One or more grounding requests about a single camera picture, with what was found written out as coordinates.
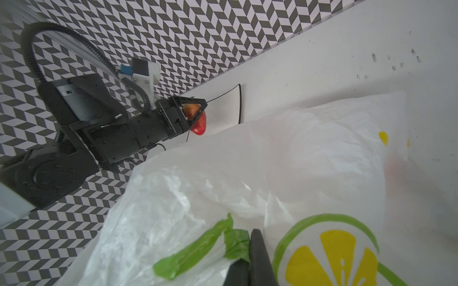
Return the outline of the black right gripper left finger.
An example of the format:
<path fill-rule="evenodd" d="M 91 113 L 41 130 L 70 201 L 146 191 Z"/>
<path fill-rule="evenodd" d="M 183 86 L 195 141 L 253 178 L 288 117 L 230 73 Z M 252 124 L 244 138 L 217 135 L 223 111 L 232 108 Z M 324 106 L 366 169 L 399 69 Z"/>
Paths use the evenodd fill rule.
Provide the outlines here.
<path fill-rule="evenodd" d="M 239 259 L 229 267 L 223 286 L 250 286 L 250 263 Z"/>

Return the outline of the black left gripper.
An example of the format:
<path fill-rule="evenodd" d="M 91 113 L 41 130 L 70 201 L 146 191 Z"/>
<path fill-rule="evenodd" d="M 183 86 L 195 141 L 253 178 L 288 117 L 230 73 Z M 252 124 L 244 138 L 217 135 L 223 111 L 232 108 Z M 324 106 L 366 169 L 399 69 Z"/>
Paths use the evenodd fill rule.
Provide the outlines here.
<path fill-rule="evenodd" d="M 104 123 L 70 126 L 88 147 L 100 168 L 115 168 L 126 158 L 191 130 L 208 103 L 200 98 L 171 96 L 155 102 L 155 109 Z"/>

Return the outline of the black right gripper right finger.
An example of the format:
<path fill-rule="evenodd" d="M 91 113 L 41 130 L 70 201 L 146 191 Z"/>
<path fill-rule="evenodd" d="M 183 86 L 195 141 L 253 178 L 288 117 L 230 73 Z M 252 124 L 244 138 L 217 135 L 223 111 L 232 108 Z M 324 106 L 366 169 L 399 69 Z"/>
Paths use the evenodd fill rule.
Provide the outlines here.
<path fill-rule="evenodd" d="M 258 229 L 253 229 L 250 236 L 250 285 L 278 285 L 262 232 Z"/>

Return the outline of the white plastic bag lemon print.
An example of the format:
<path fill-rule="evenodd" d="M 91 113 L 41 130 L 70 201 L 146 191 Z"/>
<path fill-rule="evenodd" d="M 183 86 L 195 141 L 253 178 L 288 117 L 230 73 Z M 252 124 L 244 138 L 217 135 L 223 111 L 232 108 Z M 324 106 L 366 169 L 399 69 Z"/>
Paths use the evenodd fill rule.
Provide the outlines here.
<path fill-rule="evenodd" d="M 137 166 L 61 286 L 220 286 L 258 229 L 281 286 L 455 286 L 458 211 L 410 160 L 406 94 L 234 126 Z"/>

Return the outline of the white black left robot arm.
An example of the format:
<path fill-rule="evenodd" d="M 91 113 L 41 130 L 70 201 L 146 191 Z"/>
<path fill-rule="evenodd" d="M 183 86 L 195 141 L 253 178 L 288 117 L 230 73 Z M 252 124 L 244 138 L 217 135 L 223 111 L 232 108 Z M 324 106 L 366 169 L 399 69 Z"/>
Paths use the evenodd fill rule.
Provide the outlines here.
<path fill-rule="evenodd" d="M 139 151 L 188 132 L 207 107 L 204 99 L 172 96 L 130 116 L 96 73 L 45 82 L 38 92 L 63 138 L 1 163 L 1 182 L 33 209 L 73 193 L 100 170 L 116 172 Z"/>

